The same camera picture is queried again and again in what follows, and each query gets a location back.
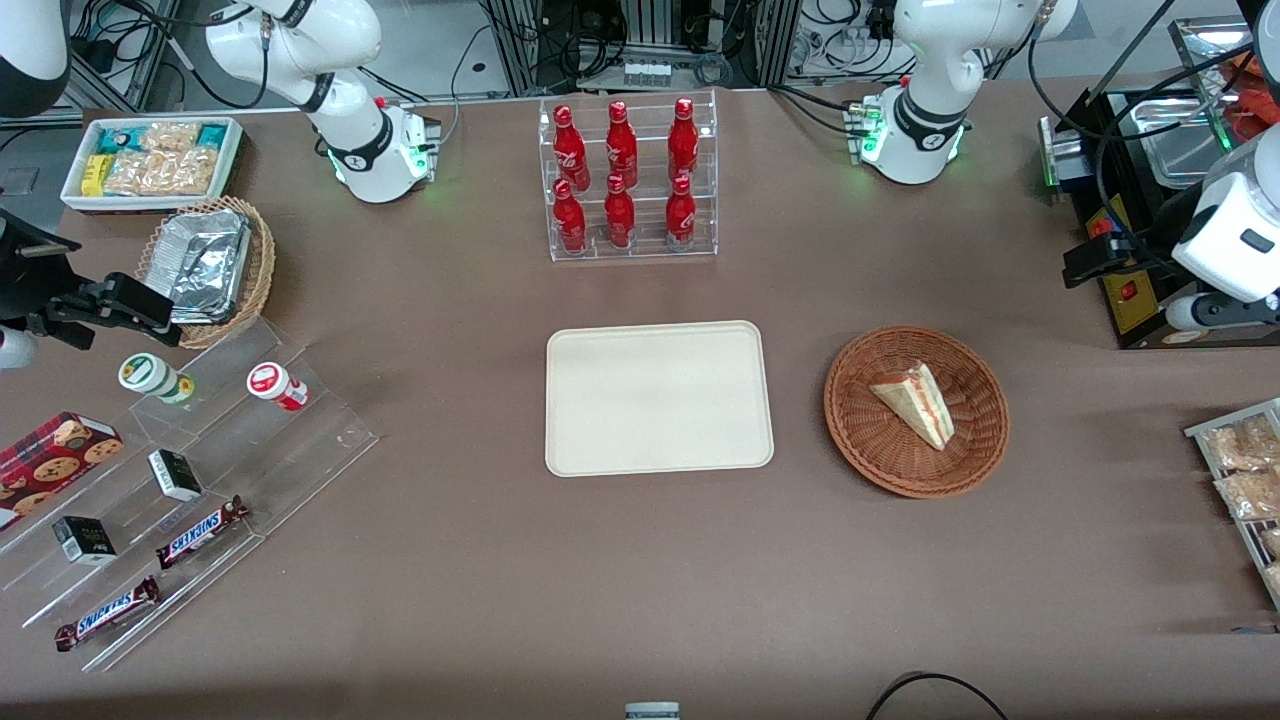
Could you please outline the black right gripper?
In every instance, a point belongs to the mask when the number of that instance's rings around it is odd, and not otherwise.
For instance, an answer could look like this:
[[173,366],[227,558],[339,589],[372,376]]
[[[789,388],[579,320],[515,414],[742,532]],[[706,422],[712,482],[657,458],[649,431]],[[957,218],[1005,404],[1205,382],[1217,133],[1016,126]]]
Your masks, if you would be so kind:
[[64,325],[127,329],[177,347],[182,329],[172,320],[173,302],[132,275],[114,272],[95,284],[95,299],[78,293],[83,281],[67,255],[81,245],[51,234],[1,210],[3,325],[46,336],[47,316]]

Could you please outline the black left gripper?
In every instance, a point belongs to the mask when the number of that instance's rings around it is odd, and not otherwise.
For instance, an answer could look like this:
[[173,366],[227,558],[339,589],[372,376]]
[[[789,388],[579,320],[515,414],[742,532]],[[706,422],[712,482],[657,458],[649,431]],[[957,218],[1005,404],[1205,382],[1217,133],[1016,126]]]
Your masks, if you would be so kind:
[[1124,236],[1088,238],[1062,255],[1062,284],[1074,290],[1101,277],[1133,270],[1153,272],[1161,277],[1193,279],[1193,274],[1172,259],[1174,247],[1181,241],[1203,192],[1202,184],[1179,191],[1160,190],[1135,204],[1134,231],[1146,250],[1137,250]]

